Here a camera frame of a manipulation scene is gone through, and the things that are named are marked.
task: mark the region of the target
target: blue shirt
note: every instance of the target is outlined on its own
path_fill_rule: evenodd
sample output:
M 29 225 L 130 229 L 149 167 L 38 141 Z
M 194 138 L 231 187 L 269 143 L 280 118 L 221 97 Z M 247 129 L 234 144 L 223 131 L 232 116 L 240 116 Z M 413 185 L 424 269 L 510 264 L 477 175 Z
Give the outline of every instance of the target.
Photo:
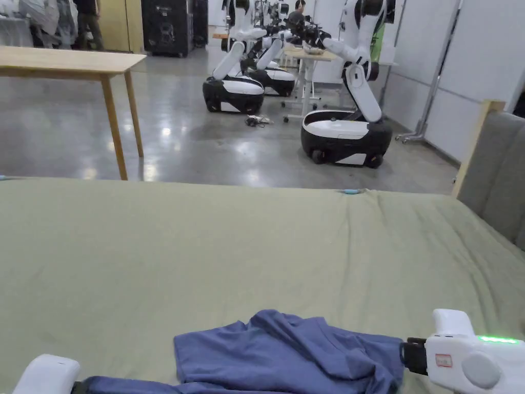
M 176 336 L 179 386 L 94 377 L 89 392 L 392 394 L 403 379 L 401 342 L 263 310 L 248 324 Z

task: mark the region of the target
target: wooden table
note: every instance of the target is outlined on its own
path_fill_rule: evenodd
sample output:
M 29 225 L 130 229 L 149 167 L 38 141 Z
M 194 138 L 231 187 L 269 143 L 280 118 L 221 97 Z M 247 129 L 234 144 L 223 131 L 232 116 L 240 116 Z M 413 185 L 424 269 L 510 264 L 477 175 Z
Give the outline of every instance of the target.
M 106 52 L 72 51 L 59 49 L 0 47 L 0 76 L 23 78 L 52 78 L 93 80 L 102 83 L 106 108 L 108 110 L 111 135 L 115 145 L 120 178 L 128 179 L 119 123 L 113 100 L 110 80 L 124 74 L 135 128 L 139 156 L 144 157 L 140 136 L 137 103 L 131 79 L 131 67 L 142 61 L 145 55 L 115 54 Z
M 301 115 L 293 115 L 289 113 L 284 117 L 284 121 L 288 122 L 290 118 L 304 119 L 308 113 L 308 107 L 310 106 L 310 98 L 312 91 L 312 79 L 313 71 L 315 69 L 316 61 L 332 61 L 337 59 L 337 56 L 331 52 L 325 50 L 324 52 L 313 55 L 306 53 L 305 50 L 301 47 L 295 47 L 292 45 L 287 45 L 284 48 L 285 56 L 292 57 L 295 59 L 301 60 L 301 67 L 299 68 L 299 76 L 297 78 L 296 89 L 297 89 L 297 99 L 296 100 L 287 100 L 282 101 L 283 105 L 286 103 L 291 104 L 302 104 Z M 302 98 L 301 92 L 304 89 L 304 98 Z
M 214 33 L 213 38 L 226 39 L 228 38 L 228 33 Z

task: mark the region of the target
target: green bedsheet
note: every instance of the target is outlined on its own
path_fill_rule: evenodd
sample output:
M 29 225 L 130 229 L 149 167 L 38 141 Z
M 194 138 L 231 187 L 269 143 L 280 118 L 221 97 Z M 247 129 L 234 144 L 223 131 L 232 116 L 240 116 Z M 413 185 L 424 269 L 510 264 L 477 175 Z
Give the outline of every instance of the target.
M 265 308 L 403 338 L 454 308 L 523 337 L 524 254 L 447 196 L 27 179 L 0 201 L 0 392 L 42 353 L 176 382 L 174 335 Z

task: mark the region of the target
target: label sticker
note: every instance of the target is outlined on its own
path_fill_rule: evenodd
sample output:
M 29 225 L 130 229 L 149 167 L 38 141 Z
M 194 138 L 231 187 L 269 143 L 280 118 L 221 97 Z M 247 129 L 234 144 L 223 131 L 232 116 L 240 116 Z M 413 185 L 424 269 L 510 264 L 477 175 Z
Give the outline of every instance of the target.
M 452 368 L 452 356 L 450 354 L 436 354 L 438 367 Z

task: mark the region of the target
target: green led light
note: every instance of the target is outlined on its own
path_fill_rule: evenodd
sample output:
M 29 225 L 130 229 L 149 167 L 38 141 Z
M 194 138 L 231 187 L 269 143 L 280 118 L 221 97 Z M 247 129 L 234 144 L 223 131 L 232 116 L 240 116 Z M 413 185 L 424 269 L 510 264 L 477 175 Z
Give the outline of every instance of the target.
M 518 341 L 510 338 L 495 338 L 495 337 L 478 337 L 478 339 L 485 342 L 495 342 L 499 344 L 517 344 Z

